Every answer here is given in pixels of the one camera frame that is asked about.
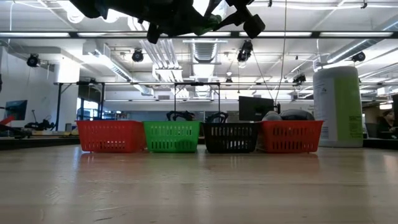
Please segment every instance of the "person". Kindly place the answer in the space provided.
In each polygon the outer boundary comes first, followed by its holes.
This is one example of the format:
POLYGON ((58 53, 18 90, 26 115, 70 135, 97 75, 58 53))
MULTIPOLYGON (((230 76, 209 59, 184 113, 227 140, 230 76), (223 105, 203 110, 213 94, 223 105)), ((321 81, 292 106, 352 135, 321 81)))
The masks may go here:
POLYGON ((391 134, 396 132, 394 121, 395 114, 393 110, 383 112, 383 117, 377 126, 377 135, 379 138, 391 138, 391 134))

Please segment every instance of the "plastic basket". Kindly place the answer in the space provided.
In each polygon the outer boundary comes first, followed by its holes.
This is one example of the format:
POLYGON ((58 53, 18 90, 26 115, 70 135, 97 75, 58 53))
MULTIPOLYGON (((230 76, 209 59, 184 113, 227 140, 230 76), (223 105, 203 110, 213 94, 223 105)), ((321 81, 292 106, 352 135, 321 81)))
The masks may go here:
POLYGON ((144 125, 137 121, 77 121, 86 152, 141 152, 146 147, 144 125))
POLYGON ((268 153, 317 152, 323 121, 263 121, 261 149, 268 153))
POLYGON ((249 153, 256 149, 258 124, 205 123, 205 141, 210 153, 249 153))
POLYGON ((145 121, 150 152, 196 152, 199 121, 145 121))

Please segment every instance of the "black basket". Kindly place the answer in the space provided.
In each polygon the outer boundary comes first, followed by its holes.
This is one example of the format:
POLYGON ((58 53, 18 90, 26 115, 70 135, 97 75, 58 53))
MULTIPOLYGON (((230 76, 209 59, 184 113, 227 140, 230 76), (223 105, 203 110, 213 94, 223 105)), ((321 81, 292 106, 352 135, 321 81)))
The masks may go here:
POLYGON ((249 153, 256 149, 257 123, 204 123, 210 153, 249 153))

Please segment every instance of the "ceiling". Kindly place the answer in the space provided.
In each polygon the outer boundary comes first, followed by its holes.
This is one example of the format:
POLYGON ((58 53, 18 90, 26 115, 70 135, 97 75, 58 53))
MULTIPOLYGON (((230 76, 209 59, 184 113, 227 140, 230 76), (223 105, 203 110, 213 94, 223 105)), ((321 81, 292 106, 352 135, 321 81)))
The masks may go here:
MULTIPOLYGON (((10 26, 13 31, 130 31, 127 25, 127 18, 121 17, 114 23, 104 22, 102 19, 84 18, 80 23, 74 24, 68 20, 67 11, 60 8, 56 1, 1 1, 0 2, 0 30, 9 31, 10 26)), ((283 30, 285 26, 285 1, 273 0, 273 6, 267 7, 268 1, 255 1, 249 10, 253 14, 259 14, 266 30, 283 30)), ((381 31, 380 26, 391 18, 396 17, 398 21, 398 2, 396 0, 372 0, 368 1, 366 9, 360 9, 363 0, 288 0, 288 9, 286 10, 286 30, 296 31, 381 31), (334 10, 332 8, 339 6, 342 9, 334 10), (354 9, 344 9, 344 7, 356 6, 354 9)), ((234 12, 234 8, 228 8, 227 14, 234 12)), ((241 26, 227 26, 221 31, 243 30, 241 26)), ((248 89, 253 86, 237 86, 237 82, 256 82, 264 76, 267 82, 292 81, 297 72, 291 73, 306 60, 313 60, 318 54, 332 54, 340 48, 350 44, 355 39, 254 39, 254 53, 247 62, 246 67, 238 68, 236 53, 241 48, 242 39, 221 39, 226 43, 220 44, 217 55, 217 65, 213 72, 216 77, 213 80, 225 81, 226 73, 232 73, 232 79, 235 82, 233 86, 225 88, 248 89)), ((82 46, 84 39, 12 39, 12 47, 59 47, 71 54, 85 66, 81 71, 81 76, 95 77, 98 81, 115 82, 118 80, 115 73, 108 67, 88 60, 87 55, 83 54, 82 46)), ((123 69, 137 77, 142 82, 155 81, 152 76, 153 62, 144 51, 144 61, 134 63, 131 59, 135 48, 141 48, 139 39, 96 39, 98 46, 106 44, 111 49, 111 57, 117 61, 123 69)), ((192 72, 192 58, 190 55, 190 46, 183 43, 183 39, 174 39, 173 45, 179 65, 182 67, 182 77, 186 80, 194 77, 192 72)), ((359 75, 376 72, 386 66, 397 63, 398 58, 398 40, 388 39, 373 45, 363 52, 366 54, 366 60, 361 63, 342 62, 340 65, 352 65, 358 67, 359 75)), ((303 67, 302 72, 306 75, 307 82, 312 82, 314 74, 311 65, 303 67)), ((380 73, 368 78, 366 82, 395 82, 398 79, 398 73, 395 69, 386 73, 380 73)), ((294 87, 288 87, 291 90, 284 90, 282 94, 288 95, 294 87)), ((362 87, 363 93, 372 92, 377 86, 362 87)), ((123 88, 123 86, 112 86, 112 91, 131 91, 132 88, 123 88)), ((308 94, 311 89, 303 91, 308 94)))

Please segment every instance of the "red basket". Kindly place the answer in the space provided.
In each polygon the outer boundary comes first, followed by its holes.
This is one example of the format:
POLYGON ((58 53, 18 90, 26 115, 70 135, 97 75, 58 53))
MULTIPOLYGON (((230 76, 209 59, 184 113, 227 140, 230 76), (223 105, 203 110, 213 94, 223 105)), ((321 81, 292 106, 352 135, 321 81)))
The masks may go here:
POLYGON ((146 147, 144 125, 138 121, 77 121, 86 152, 141 152, 146 147))
POLYGON ((263 121, 263 150, 268 153, 317 152, 323 121, 263 121))

